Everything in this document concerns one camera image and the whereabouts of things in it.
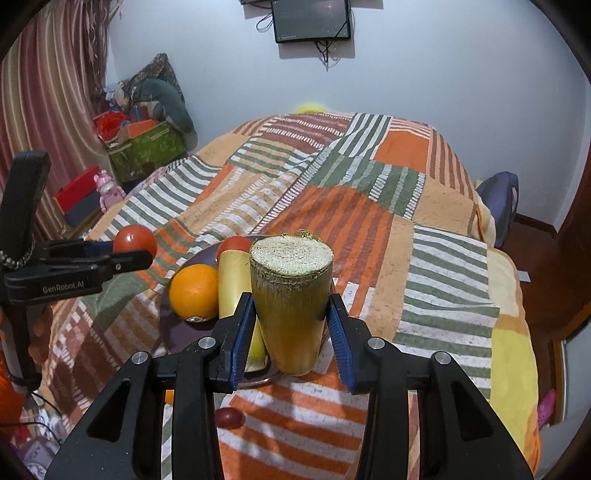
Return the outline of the person's hand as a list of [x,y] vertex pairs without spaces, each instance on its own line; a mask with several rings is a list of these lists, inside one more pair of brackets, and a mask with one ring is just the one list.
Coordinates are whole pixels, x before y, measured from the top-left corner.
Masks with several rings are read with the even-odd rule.
[[33,324],[30,336],[31,343],[28,347],[29,355],[38,365],[42,365],[48,358],[52,323],[52,307],[45,305],[41,316]]

